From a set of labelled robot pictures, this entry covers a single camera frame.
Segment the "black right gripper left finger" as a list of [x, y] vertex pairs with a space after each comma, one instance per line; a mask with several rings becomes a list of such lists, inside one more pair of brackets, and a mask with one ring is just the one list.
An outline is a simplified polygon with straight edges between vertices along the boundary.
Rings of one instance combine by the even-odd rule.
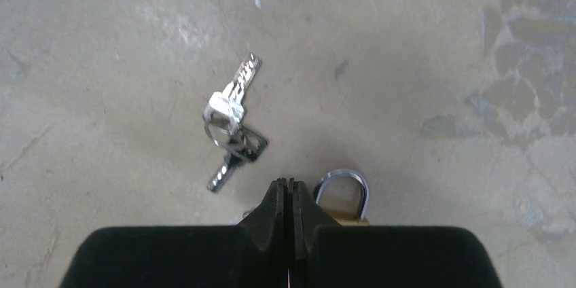
[[61, 287], [278, 287], [285, 184], [273, 181], [236, 225], [101, 228], [79, 246]]

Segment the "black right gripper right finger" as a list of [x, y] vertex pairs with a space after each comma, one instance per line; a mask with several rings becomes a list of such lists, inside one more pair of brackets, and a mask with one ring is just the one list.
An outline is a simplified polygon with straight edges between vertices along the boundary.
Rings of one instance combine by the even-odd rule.
[[480, 240], [446, 226], [342, 226], [293, 190], [295, 268], [301, 287], [501, 287]]

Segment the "brass padlock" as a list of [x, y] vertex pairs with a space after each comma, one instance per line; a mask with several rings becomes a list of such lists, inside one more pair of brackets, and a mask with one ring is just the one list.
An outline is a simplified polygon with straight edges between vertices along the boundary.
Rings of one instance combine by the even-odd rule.
[[[341, 205], [336, 206], [337, 196], [333, 196], [333, 202], [324, 207], [321, 199], [324, 193], [329, 191], [329, 186], [337, 182], [348, 182], [351, 189], [350, 198], [341, 200]], [[313, 198], [325, 213], [342, 226], [368, 226], [367, 208], [370, 200], [370, 187], [367, 178], [359, 171], [349, 168], [331, 170], [324, 175], [313, 190]]]

